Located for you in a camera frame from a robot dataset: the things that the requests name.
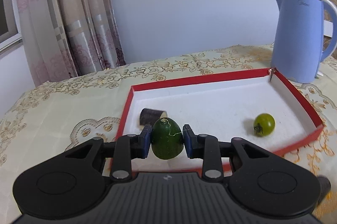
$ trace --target curtain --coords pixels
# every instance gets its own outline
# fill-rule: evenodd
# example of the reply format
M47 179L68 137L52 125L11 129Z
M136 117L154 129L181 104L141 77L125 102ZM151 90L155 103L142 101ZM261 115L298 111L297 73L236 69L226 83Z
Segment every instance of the curtain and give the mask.
M111 0L16 0L36 86L125 65Z

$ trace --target table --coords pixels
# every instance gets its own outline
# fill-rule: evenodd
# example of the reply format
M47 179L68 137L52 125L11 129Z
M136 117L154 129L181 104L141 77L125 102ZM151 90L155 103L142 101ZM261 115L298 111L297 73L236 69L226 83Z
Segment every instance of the table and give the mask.
M24 170L94 136L112 141L131 85L173 78L269 67L272 45L232 46L179 57L129 64L27 91L0 122L0 223L20 215L12 184ZM324 121L319 138L284 157L325 175L331 192L314 214L337 219L337 60L320 66L324 76L295 84Z

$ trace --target blue kettle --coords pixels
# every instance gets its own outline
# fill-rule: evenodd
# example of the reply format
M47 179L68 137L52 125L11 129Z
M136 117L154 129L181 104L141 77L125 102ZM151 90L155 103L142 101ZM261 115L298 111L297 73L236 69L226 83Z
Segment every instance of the blue kettle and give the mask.
M320 62L337 47L337 8L330 0L276 0L279 18L271 66L287 79L312 82ZM332 17L333 33L323 51L324 10Z

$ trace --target tomato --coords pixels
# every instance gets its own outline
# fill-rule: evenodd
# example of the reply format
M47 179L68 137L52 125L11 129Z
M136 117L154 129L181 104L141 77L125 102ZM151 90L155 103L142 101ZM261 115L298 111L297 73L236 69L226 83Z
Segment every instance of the tomato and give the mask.
M254 120L254 132L257 136L267 136L275 128L275 119L269 113L262 113Z

